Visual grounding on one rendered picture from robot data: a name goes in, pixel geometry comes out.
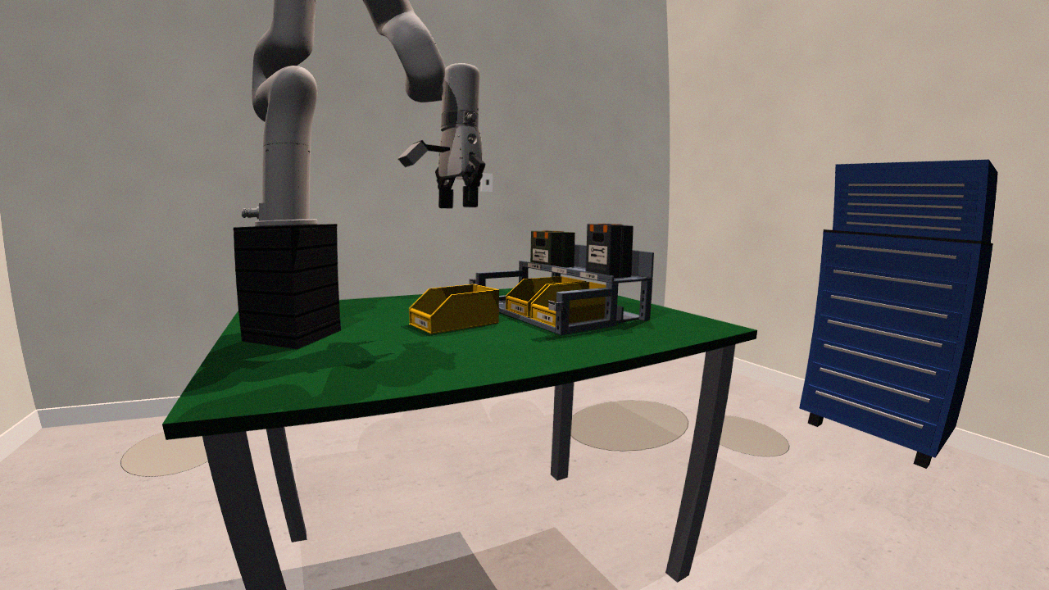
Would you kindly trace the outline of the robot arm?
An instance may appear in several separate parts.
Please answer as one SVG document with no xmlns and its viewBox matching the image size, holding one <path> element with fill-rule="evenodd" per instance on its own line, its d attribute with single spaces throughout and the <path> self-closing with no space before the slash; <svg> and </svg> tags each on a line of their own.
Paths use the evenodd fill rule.
<svg viewBox="0 0 1049 590">
<path fill-rule="evenodd" d="M 441 127 L 477 126 L 475 65 L 452 64 L 445 70 L 434 38 L 409 0 L 363 3 L 377 31 L 397 49 L 407 96 L 419 103 L 442 101 Z M 311 127 L 317 83 L 311 71 L 296 66 L 312 52 L 316 4 L 317 0 L 274 0 L 272 24 L 252 56 L 252 108 L 265 122 L 262 204 L 242 209 L 241 217 L 259 218 L 255 225 L 317 225 L 311 220 Z"/>
</svg>

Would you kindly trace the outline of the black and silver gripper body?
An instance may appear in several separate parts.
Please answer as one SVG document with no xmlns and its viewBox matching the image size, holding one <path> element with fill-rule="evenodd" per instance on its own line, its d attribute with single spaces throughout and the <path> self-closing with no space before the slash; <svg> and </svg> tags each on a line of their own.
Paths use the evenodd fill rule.
<svg viewBox="0 0 1049 590">
<path fill-rule="evenodd" d="M 481 159 L 481 136 L 479 128 L 475 125 L 443 125 L 441 127 L 441 146 L 450 148 L 450 151 L 438 153 L 438 176 L 442 180 L 462 180 L 466 171 L 471 171 L 472 164 L 469 162 L 469 154 L 473 152 Z"/>
</svg>

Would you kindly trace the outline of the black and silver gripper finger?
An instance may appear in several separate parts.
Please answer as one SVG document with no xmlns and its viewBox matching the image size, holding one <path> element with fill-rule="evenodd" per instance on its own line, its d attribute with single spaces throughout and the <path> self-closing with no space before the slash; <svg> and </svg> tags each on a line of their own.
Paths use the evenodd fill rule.
<svg viewBox="0 0 1049 590">
<path fill-rule="evenodd" d="M 447 180 L 442 180 L 441 176 L 438 176 L 438 169 L 436 169 L 435 174 L 436 183 L 438 183 L 438 208 L 452 208 L 453 189 L 451 189 L 451 187 L 456 178 L 448 178 L 449 182 L 447 182 Z"/>
<path fill-rule="evenodd" d="M 473 152 L 470 152 L 469 161 L 470 163 L 475 164 L 475 166 L 471 166 L 471 171 L 466 171 L 462 175 L 462 180 L 464 180 L 465 183 L 465 186 L 462 186 L 462 206 L 476 207 L 477 195 L 479 195 L 480 180 L 483 178 L 486 163 L 484 163 L 481 159 L 478 159 Z"/>
</svg>

